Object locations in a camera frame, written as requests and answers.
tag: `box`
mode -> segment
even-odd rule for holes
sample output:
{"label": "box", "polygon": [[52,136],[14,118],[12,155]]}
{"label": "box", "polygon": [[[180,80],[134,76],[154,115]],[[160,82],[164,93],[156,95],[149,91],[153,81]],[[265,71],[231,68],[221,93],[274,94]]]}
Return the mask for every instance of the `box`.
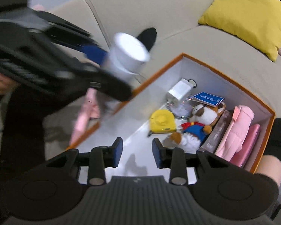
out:
{"label": "box", "polygon": [[[225,97],[227,110],[235,105],[246,105],[255,113],[252,124],[260,124],[260,135],[245,165],[254,173],[266,147],[275,118],[275,112],[256,95],[215,68],[189,55],[181,54],[150,79],[134,90],[134,98],[119,103],[112,116],[91,127],[74,145],[80,152],[89,152],[97,146],[110,146],[117,137],[122,137],[124,148],[119,167],[107,168],[107,180],[115,176],[158,176],[169,178],[168,169],[158,169],[152,154],[152,139],[163,141],[168,134],[152,135],[149,132],[151,114],[165,104],[166,93],[181,79],[192,79],[197,83],[192,94],[208,92]],[[86,181],[87,171],[81,171],[80,182]],[[188,168],[189,183],[195,183],[193,168]]]}

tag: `plush toy head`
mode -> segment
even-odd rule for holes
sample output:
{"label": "plush toy head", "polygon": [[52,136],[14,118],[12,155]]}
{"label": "plush toy head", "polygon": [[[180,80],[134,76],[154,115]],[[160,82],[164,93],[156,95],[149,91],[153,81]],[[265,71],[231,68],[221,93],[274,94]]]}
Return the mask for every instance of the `plush toy head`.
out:
{"label": "plush toy head", "polygon": [[170,140],[187,153],[196,153],[202,141],[212,131],[219,117],[226,108],[225,103],[216,107],[198,104],[192,111],[189,123],[181,125],[182,133],[175,132],[170,135]]}

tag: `black sock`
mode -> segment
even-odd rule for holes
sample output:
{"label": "black sock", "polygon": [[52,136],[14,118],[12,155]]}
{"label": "black sock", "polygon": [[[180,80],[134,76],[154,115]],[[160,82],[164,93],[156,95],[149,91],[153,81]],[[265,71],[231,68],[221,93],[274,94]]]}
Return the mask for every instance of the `black sock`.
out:
{"label": "black sock", "polygon": [[272,155],[281,161],[281,118],[276,118],[264,155]]}
{"label": "black sock", "polygon": [[145,29],[136,38],[144,44],[148,51],[150,51],[157,38],[156,29],[153,27]]}

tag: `white lid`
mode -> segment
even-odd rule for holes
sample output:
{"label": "white lid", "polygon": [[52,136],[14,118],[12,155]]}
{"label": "white lid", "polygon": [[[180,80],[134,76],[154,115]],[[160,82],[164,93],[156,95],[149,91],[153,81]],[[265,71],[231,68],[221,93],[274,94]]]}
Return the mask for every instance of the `white lid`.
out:
{"label": "white lid", "polygon": [[114,42],[125,54],[137,61],[147,62],[150,55],[146,47],[135,37],[125,34],[117,33],[114,36]]}

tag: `beige sofa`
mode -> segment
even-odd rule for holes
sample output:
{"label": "beige sofa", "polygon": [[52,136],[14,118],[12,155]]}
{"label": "beige sofa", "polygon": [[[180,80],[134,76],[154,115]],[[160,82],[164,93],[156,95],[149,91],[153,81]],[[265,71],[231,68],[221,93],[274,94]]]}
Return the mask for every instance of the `beige sofa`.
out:
{"label": "beige sofa", "polygon": [[[136,36],[147,27],[155,27],[157,41],[151,50],[150,62],[141,72],[142,76],[152,76],[185,52],[233,78],[271,106],[277,117],[281,117],[281,57],[278,56],[273,63],[235,36],[212,27],[199,26],[199,17],[212,1],[71,0],[50,12],[89,31],[105,50],[108,50],[117,32]],[[70,49],[66,51],[80,60],[84,59],[82,53]],[[45,120],[47,158],[68,145],[82,101],[78,99]]]}

